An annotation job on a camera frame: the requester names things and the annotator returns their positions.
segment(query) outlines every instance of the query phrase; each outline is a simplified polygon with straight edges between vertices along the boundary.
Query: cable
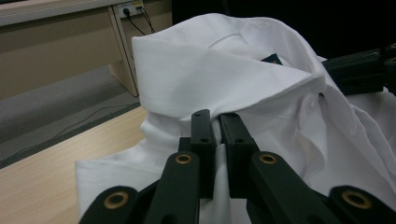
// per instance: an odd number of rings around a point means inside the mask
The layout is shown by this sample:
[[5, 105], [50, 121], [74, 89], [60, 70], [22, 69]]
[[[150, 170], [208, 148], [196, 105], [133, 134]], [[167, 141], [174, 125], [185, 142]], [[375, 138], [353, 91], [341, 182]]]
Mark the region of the cable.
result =
[[149, 14], [147, 13], [147, 11], [143, 7], [137, 7], [136, 9], [140, 10], [140, 12], [143, 13], [143, 15], [145, 16], [146, 22], [148, 23], [149, 27], [151, 28], [151, 33], [154, 34], [155, 30], [152, 27], [151, 19], [149, 18]]
[[101, 111], [101, 110], [103, 110], [103, 109], [114, 108], [114, 107], [121, 107], [121, 106], [128, 106], [128, 105], [137, 105], [137, 104], [140, 104], [140, 103], [132, 103], [132, 104], [126, 104], [126, 105], [108, 105], [108, 106], [103, 106], [103, 107], [101, 107], [101, 108], [95, 110], [93, 113], [91, 113], [87, 118], [82, 119], [81, 121], [79, 121], [79, 122], [77, 122], [77, 123], [75, 123], [75, 124], [72, 124], [72, 125], [69, 125], [69, 126], [63, 128], [60, 132], [56, 133], [56, 134], [53, 135], [51, 138], [49, 138], [49, 139], [47, 139], [47, 140], [44, 140], [44, 141], [41, 141], [41, 142], [39, 142], [39, 143], [37, 143], [37, 144], [34, 144], [34, 145], [30, 145], [30, 146], [28, 146], [28, 147], [23, 147], [21, 150], [18, 150], [17, 152], [13, 153], [12, 155], [8, 156], [7, 158], [0, 160], [0, 163], [2, 163], [3, 161], [5, 161], [5, 160], [7, 160], [7, 159], [9, 159], [9, 158], [11, 158], [11, 157], [17, 155], [17, 154], [23, 153], [24, 150], [26, 150], [26, 149], [28, 149], [28, 148], [30, 148], [30, 147], [36, 147], [36, 146], [39, 146], [39, 145], [41, 145], [41, 144], [43, 144], [43, 143], [46, 143], [46, 142], [48, 142], [48, 141], [50, 141], [50, 140], [53, 140], [54, 138], [58, 137], [61, 133], [64, 133], [64, 132], [67, 131], [68, 129], [70, 129], [70, 128], [76, 126], [76, 125], [79, 125], [80, 123], [86, 121], [87, 119], [90, 119], [92, 116], [94, 116], [96, 113], [98, 113], [99, 111]]
[[123, 11], [124, 15], [128, 18], [128, 20], [131, 22], [131, 24], [134, 26], [134, 28], [136, 28], [140, 33], [142, 33], [142, 35], [146, 35], [145, 33], [143, 33], [143, 31], [141, 31], [132, 21], [131, 19], [131, 12], [129, 11], [128, 8], [125, 8]]

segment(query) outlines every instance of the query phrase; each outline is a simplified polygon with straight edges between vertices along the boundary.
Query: wooden table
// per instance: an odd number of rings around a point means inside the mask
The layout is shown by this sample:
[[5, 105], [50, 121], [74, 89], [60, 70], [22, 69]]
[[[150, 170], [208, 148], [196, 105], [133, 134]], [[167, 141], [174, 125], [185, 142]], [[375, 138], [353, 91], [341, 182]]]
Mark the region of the wooden table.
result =
[[75, 161], [136, 145], [141, 107], [0, 170], [0, 223], [78, 223]]

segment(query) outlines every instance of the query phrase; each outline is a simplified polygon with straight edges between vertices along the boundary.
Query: gray carpet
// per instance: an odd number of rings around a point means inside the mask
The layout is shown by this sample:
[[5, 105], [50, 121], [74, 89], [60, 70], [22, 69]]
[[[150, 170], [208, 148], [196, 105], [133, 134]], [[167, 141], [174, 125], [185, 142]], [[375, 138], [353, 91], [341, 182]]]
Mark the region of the gray carpet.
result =
[[107, 67], [0, 101], [0, 168], [138, 106]]

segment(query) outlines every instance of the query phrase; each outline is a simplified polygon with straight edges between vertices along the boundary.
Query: power outlet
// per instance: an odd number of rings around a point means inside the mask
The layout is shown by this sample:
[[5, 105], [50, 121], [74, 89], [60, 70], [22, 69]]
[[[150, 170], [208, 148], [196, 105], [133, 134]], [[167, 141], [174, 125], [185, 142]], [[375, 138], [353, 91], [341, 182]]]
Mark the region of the power outlet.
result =
[[119, 13], [121, 18], [125, 18], [126, 15], [123, 13], [125, 8], [128, 8], [131, 12], [131, 16], [141, 14], [142, 11], [138, 10], [138, 7], [143, 7], [143, 0], [134, 0], [132, 2], [125, 2], [118, 4], [117, 7], [119, 8]]

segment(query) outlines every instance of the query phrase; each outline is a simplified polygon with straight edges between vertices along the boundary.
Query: white shirt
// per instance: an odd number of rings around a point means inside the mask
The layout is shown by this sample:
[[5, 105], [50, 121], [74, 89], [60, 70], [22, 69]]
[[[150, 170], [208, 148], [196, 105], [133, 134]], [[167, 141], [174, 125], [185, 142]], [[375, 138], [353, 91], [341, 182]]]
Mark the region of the white shirt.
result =
[[[134, 37], [133, 47], [146, 138], [76, 163], [81, 216], [105, 189], [141, 190], [160, 178], [178, 138], [190, 136], [191, 114], [206, 108], [218, 142], [218, 115], [236, 112], [260, 150], [282, 156], [310, 188], [328, 195], [350, 185], [396, 209], [396, 98], [381, 92], [350, 103], [286, 24], [207, 14]], [[283, 65], [261, 62], [274, 53]], [[250, 223], [245, 201], [229, 198], [220, 143], [214, 199], [201, 200], [200, 223]]]

